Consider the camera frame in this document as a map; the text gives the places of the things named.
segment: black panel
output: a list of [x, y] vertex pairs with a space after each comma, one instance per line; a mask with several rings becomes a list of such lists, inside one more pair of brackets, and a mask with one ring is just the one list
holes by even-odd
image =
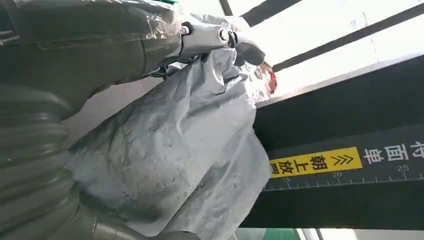
[[424, 56], [257, 110], [267, 151], [424, 122]]
[[[424, 56], [257, 110], [267, 152], [424, 123]], [[424, 181], [262, 192], [242, 227], [424, 230]]]
[[424, 182], [262, 192], [243, 228], [424, 230]]

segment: protective cover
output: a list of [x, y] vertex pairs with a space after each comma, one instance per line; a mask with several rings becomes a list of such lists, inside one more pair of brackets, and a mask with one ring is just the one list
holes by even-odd
[[67, 168], [84, 203], [145, 236], [228, 239], [270, 177], [255, 90], [234, 49], [199, 57], [78, 141]]
[[0, 47], [167, 39], [181, 30], [174, 7], [153, 0], [4, 0], [0, 19]]

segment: yellow label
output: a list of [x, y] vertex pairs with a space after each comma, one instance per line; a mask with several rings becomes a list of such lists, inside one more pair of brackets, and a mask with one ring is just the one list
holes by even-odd
[[271, 160], [270, 163], [272, 178], [362, 168], [361, 158], [356, 147], [279, 158]]

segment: arrow symbol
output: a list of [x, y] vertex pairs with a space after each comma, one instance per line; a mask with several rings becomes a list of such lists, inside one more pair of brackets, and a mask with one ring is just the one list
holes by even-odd
[[336, 156], [336, 157], [332, 156], [331, 158], [336, 160], [336, 162], [333, 164], [333, 166], [336, 166], [339, 163], [340, 163], [339, 165], [342, 165], [344, 163], [349, 164], [354, 159], [353, 157], [348, 156], [348, 155]]

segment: number 20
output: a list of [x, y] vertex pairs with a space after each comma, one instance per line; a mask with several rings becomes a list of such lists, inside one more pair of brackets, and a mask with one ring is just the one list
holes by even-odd
[[341, 178], [343, 176], [343, 173], [341, 171], [336, 171], [332, 173], [333, 178]]

